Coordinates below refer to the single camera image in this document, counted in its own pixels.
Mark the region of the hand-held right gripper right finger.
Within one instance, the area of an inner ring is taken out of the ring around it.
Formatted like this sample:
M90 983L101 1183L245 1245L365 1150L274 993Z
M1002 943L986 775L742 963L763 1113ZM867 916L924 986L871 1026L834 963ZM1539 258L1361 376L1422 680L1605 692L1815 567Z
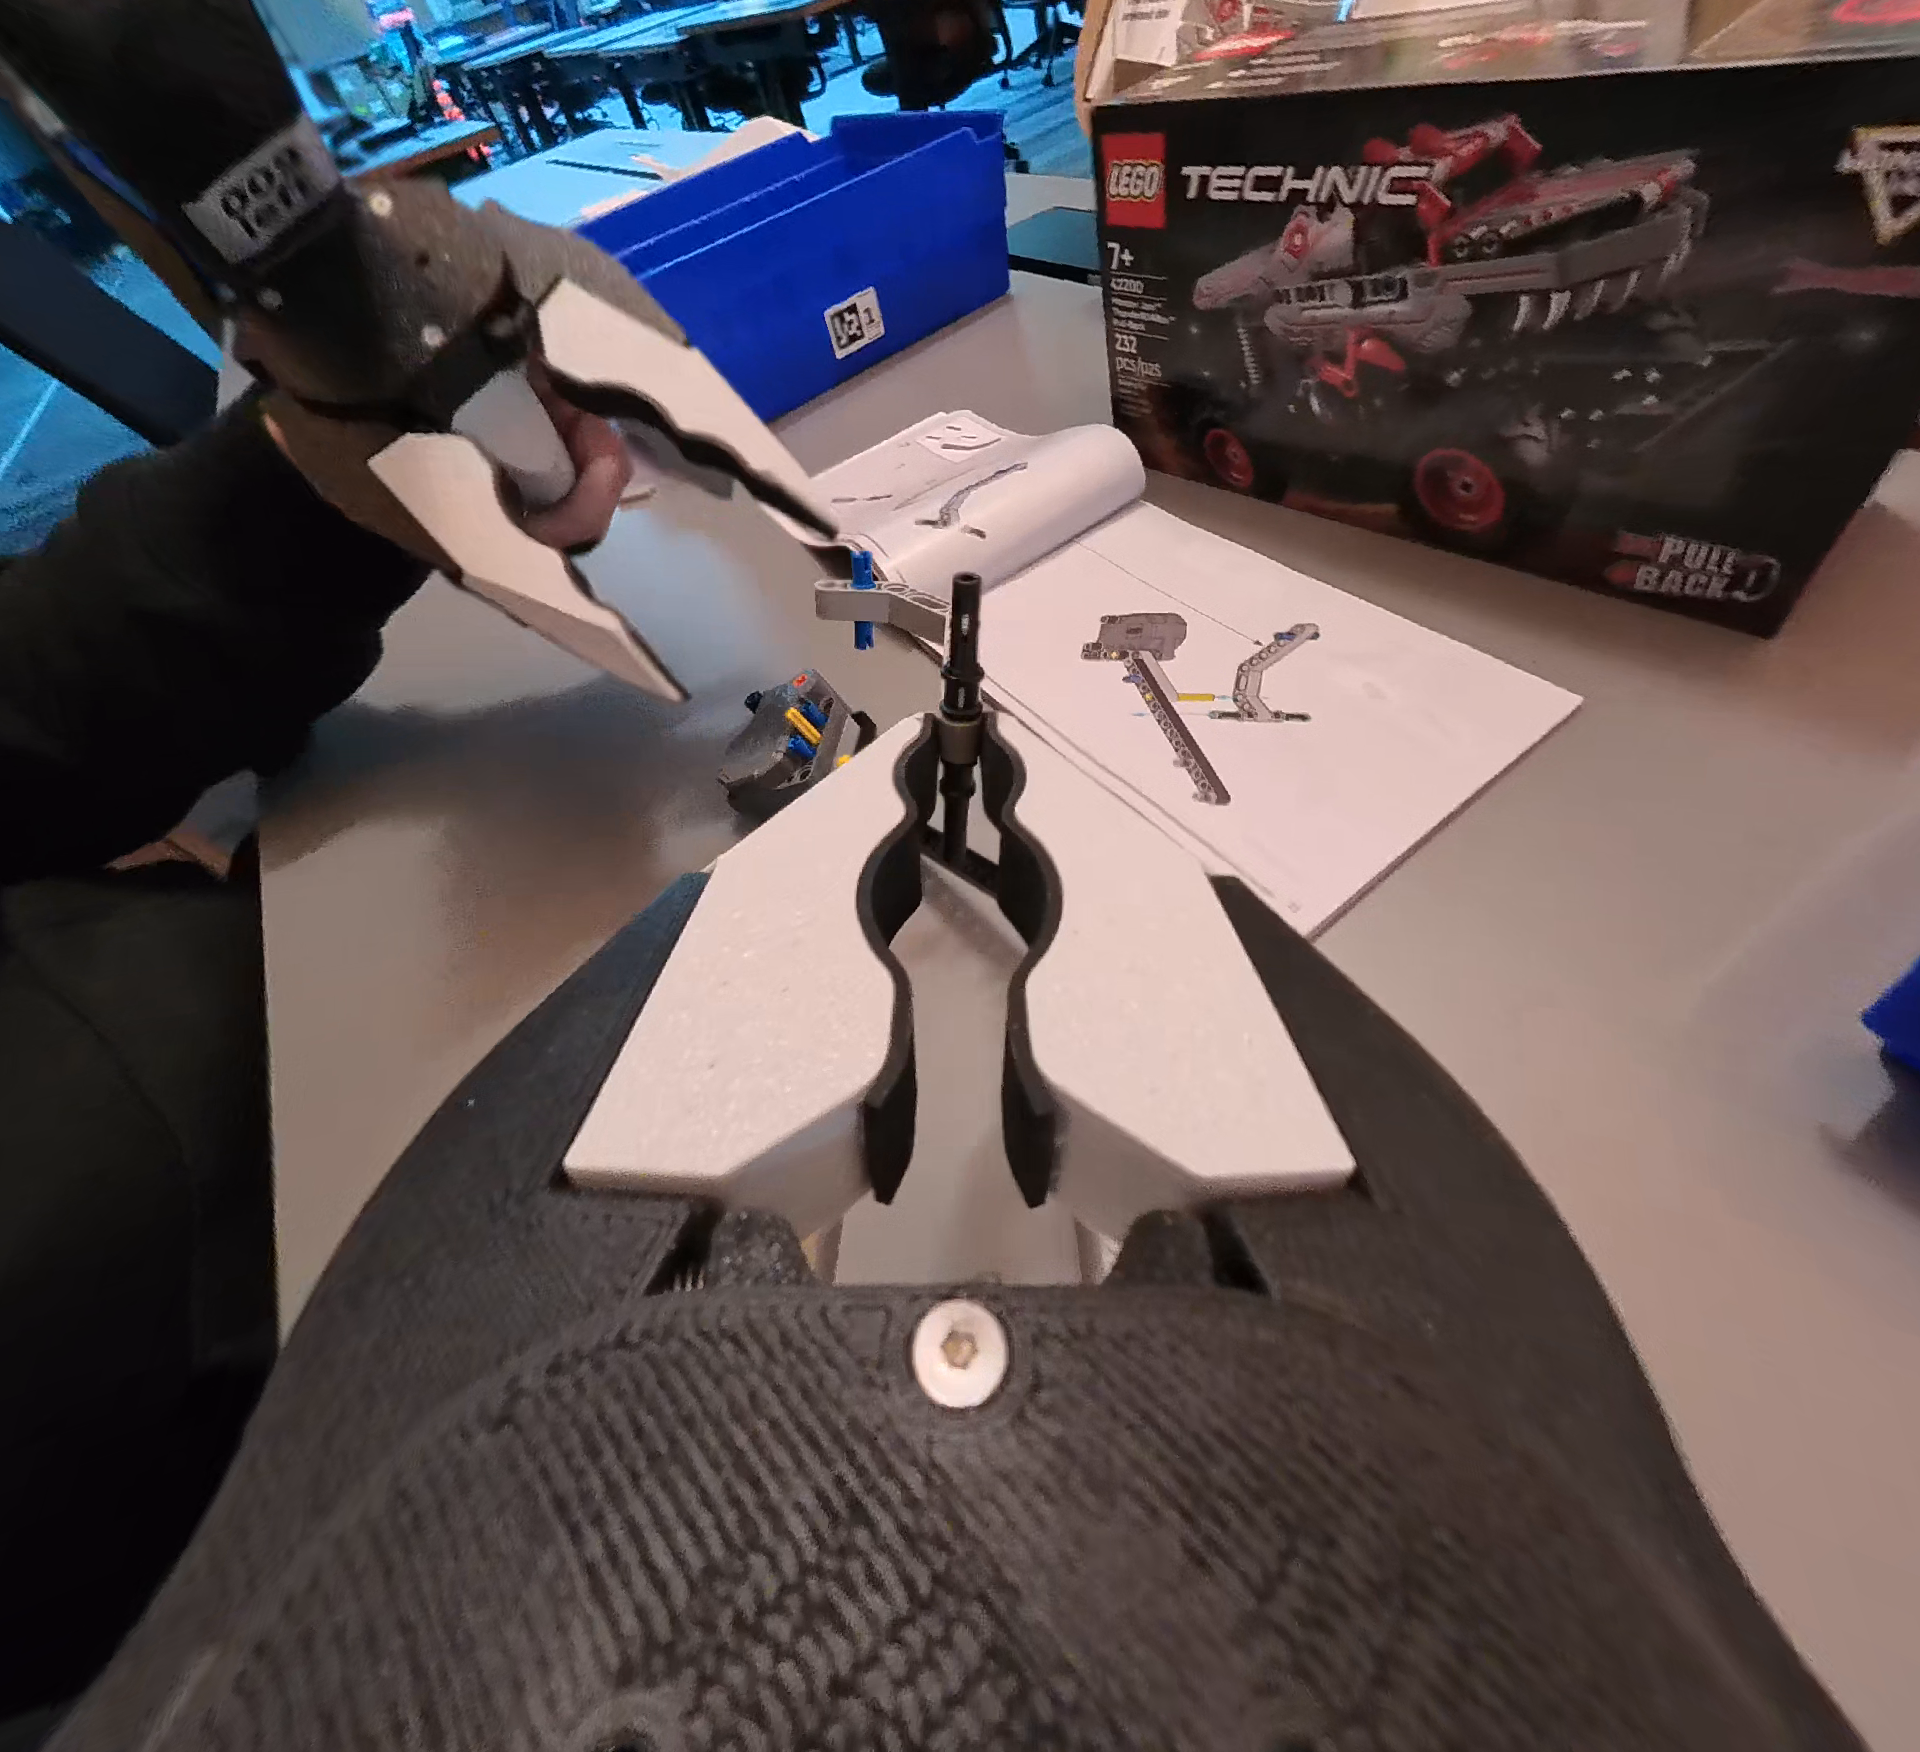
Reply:
M1002 1147L1028 1208L1148 1211L1348 1186L1355 1159L1225 902L1247 892L989 717L994 896L1020 940Z

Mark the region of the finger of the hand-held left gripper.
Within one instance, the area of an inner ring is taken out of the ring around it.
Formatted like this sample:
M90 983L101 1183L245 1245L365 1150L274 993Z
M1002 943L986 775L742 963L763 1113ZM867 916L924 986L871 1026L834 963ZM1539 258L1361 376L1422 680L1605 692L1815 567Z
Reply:
M374 453L373 478L451 563L458 586L571 657L664 704L688 690L573 561L509 516L491 461L462 435L405 435Z
M739 492L804 540L836 545L811 476L691 344L562 280L540 301L539 359L562 399L635 435L651 463L706 492Z

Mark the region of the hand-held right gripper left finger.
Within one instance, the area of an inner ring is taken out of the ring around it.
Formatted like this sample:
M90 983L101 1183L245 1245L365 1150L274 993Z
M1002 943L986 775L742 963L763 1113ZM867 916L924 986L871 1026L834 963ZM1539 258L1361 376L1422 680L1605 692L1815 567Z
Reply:
M871 1190L858 1106L895 1045L898 980L855 892L908 819L895 767L921 725L882 732L711 863L567 1186L776 1213L802 1238Z

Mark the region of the grey motor black beam assembly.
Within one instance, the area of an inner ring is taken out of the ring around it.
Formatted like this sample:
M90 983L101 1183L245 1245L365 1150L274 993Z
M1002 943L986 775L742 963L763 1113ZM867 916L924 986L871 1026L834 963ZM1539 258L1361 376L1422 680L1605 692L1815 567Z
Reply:
M718 784L753 823L793 805L878 735L876 720L816 670L755 690L742 706L746 724L721 756Z

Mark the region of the light grey bent toy beam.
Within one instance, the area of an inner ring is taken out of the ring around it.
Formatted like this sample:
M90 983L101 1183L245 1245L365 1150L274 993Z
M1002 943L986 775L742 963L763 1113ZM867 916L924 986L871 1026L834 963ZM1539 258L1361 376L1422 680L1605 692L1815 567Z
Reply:
M876 555L865 547L849 551L842 578L821 578L812 586L816 619L850 628L855 652L876 652L880 632L895 630L924 652L947 654L947 600L882 574Z

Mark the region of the black toy axle pin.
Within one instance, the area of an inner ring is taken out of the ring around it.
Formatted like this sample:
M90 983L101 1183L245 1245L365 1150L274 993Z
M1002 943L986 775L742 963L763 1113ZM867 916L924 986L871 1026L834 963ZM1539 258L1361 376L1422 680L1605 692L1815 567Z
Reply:
M947 606L947 656L937 717L941 860L960 871L967 852L967 824L982 740L982 666L978 659L980 576L955 573Z

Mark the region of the person's left forearm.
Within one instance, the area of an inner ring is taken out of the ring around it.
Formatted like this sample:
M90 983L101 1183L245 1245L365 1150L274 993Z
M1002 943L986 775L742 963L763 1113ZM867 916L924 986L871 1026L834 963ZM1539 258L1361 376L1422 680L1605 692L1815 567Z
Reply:
M103 869L287 764L425 574L306 481L252 395L99 469L3 563L3 882Z

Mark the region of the person's left hand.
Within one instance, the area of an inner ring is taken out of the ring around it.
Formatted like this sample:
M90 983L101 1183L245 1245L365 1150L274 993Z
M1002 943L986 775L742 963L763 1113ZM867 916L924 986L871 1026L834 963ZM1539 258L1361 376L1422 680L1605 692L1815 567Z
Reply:
M623 503L635 465L618 427L578 410L554 391L540 373L531 374L547 419L573 465L568 492L550 505L523 505L521 528L565 556L597 548Z

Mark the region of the blue plastic bin with tag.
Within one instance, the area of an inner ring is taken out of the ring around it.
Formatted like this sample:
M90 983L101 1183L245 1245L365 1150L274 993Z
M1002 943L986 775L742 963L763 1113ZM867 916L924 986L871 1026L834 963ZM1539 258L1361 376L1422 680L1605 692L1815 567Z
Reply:
M838 117L590 217L767 421L941 333L1010 288L1002 121Z

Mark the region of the white background table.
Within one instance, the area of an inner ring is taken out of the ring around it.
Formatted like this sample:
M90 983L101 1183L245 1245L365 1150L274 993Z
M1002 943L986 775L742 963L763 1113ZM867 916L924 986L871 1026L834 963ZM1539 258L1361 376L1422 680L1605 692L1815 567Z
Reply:
M449 188L468 207L496 205L547 228L576 230L621 205L785 138L816 134L776 119L732 131L598 127Z

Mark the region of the white instruction booklet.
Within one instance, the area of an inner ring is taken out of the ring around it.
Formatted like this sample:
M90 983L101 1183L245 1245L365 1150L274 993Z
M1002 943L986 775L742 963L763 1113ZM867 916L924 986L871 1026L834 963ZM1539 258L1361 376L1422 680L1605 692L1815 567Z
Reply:
M941 411L812 486L878 580L974 570L987 697L1300 934L1579 706L1160 510L1110 426Z

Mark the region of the row of dark background tables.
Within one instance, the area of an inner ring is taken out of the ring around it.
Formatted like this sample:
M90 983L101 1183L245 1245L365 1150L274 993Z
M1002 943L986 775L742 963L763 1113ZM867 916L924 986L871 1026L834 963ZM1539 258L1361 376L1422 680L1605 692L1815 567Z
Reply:
M1020 74L1062 89L1077 29L1059 1L1071 0L713 0L607 27L516 29L431 69L427 110L361 131L348 167L468 178L491 152L516 159L603 125L641 131L649 103L693 133L800 127L828 94L828 53L852 57L860 27L878 36L882 98L904 110L951 109L974 84L1008 89Z

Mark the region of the person's dark clothing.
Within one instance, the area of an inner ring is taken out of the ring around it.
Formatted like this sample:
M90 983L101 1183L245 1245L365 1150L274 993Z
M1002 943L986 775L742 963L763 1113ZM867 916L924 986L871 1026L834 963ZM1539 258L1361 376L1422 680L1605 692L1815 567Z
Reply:
M199 1527L276 1357L255 871L3 892L3 1733L80 1692Z

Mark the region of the plain blue plastic bin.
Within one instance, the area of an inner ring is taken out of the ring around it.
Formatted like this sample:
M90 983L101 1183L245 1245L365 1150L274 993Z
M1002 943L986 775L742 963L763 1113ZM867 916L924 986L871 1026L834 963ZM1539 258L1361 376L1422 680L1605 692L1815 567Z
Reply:
M1885 1064L1918 1079L1918 958L1894 978L1860 1013L1861 1030L1872 1038Z

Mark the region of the black toy truck set box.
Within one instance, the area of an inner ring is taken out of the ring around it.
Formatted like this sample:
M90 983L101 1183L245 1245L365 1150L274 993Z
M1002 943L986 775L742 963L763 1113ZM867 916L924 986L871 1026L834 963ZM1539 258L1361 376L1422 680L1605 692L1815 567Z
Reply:
M1774 634L1916 443L1918 0L1212 44L1090 162L1158 474Z

